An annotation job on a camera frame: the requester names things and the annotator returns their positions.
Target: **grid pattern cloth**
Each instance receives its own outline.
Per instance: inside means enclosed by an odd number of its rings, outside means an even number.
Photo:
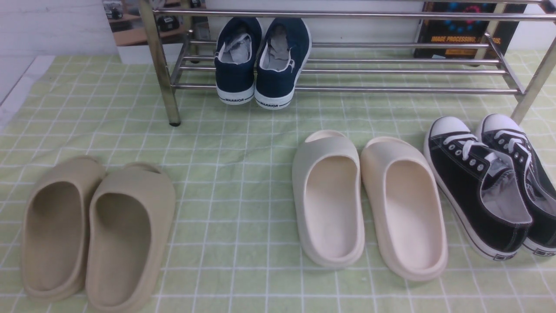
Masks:
[[[537,51],[508,55],[524,82],[541,58]],[[212,84],[214,76],[185,73],[182,81]],[[489,76],[438,75],[302,75],[299,84],[506,87]],[[473,129],[488,113],[510,114],[512,96],[297,93],[280,111],[254,101],[226,106],[213,91],[176,97],[183,122],[173,128],[152,66],[122,65],[116,56],[55,59],[0,134],[0,312],[92,311],[84,292],[53,304],[31,301],[19,272],[29,190],[53,165],[80,154],[99,157],[109,172],[154,162],[173,180],[175,222],[157,286],[141,312],[556,312],[556,257],[520,251],[506,262],[483,259],[443,195],[449,261],[430,282],[405,281],[386,267],[365,195],[366,249],[350,268],[317,266],[297,234],[291,162],[311,133],[338,130],[359,149],[383,135],[422,149],[436,118],[454,115]],[[522,123],[552,177],[555,104],[552,75]]]

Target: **slide sandal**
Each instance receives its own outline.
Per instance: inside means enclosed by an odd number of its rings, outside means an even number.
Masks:
[[[57,301],[85,285],[88,212],[106,172],[82,155],[47,171],[34,185],[23,217],[21,275],[32,298]]]
[[[448,244],[425,157],[400,139],[378,137],[361,152],[361,175],[384,262],[408,280],[439,276],[448,261]]]
[[[315,263],[345,267],[361,257],[365,230],[359,156],[342,133],[320,130],[302,143],[292,166],[297,226]]]
[[[160,272],[176,208],[170,178],[150,163],[109,174],[91,202],[86,290],[103,312],[136,312]]]

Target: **metal shoe rack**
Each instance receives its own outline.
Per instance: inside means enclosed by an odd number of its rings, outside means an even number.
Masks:
[[[392,13],[392,12],[321,12],[321,11],[244,11],[244,10],[211,10],[192,9],[189,0],[181,0],[181,8],[152,9],[150,0],[140,0],[140,10],[145,29],[147,41],[155,66],[158,83],[162,92],[162,98],[168,114],[170,125],[181,124],[180,113],[176,104],[175,92],[177,89],[215,89],[214,85],[208,84],[183,84],[180,83],[181,74],[184,71],[214,71],[213,66],[187,65],[186,61],[198,63],[201,61],[212,61],[211,56],[198,55],[200,45],[215,45],[214,41],[201,41],[193,39],[191,29],[192,16],[208,17],[298,17],[298,18],[396,18],[396,19],[432,19],[432,20],[476,20],[489,21],[486,32],[480,43],[331,43],[314,42],[315,48],[370,48],[370,49],[395,49],[395,48],[455,48],[476,49],[477,53],[473,60],[443,60],[443,59],[415,59],[415,58],[313,58],[310,63],[403,63],[403,64],[456,64],[456,65],[484,65],[492,66],[492,69],[304,69],[303,73],[310,74],[421,74],[421,75],[500,75],[508,84],[507,89],[494,88],[463,88],[463,87],[351,87],[351,86],[296,86],[296,91],[316,92],[394,92],[394,93],[422,93],[422,94],[481,94],[481,95],[514,95],[518,104],[512,113],[512,118],[520,123],[525,114],[533,104],[544,83],[548,79],[556,65],[556,38],[548,48],[539,67],[533,75],[529,85],[524,87],[516,77],[514,71],[502,55],[499,47],[494,43],[491,34],[497,27],[499,21],[544,21],[556,23],[555,5],[556,0],[438,0],[438,2],[486,2],[496,3],[494,13]],[[534,4],[539,5],[546,14],[515,14],[503,13],[507,4]],[[160,34],[156,26],[157,15],[181,15],[185,16],[186,29],[185,41],[182,46],[178,60],[170,73],[168,63],[164,56]],[[498,58],[493,60],[484,59],[486,51],[492,49]]]

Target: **book cover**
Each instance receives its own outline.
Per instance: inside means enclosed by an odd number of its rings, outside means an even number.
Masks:
[[[495,3],[441,3],[425,2],[423,12],[470,12],[492,13]],[[526,4],[508,4],[504,13],[523,13]],[[415,42],[419,43],[478,43],[486,31],[487,21],[431,21],[421,20]],[[502,53],[508,49],[518,22],[500,22],[494,31],[493,40]],[[474,58],[474,49],[423,49],[414,50],[416,58]],[[488,51],[486,58],[495,58],[493,51]]]

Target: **sneaker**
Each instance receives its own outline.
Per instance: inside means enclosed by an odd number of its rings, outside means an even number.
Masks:
[[[532,218],[519,194],[511,159],[477,141],[457,118],[436,120],[424,154],[457,220],[478,254],[512,258],[527,237]]]
[[[538,256],[555,255],[556,191],[523,129],[505,115],[491,114],[483,119],[476,134],[481,142],[513,161],[519,191],[533,217],[523,245]]]
[[[222,102],[237,105],[253,98],[253,68],[261,40],[262,27],[254,17],[234,17],[218,35],[214,65],[216,91]]]
[[[301,18],[276,18],[257,63],[255,100],[269,110],[290,104],[295,84],[311,52],[311,33]]]

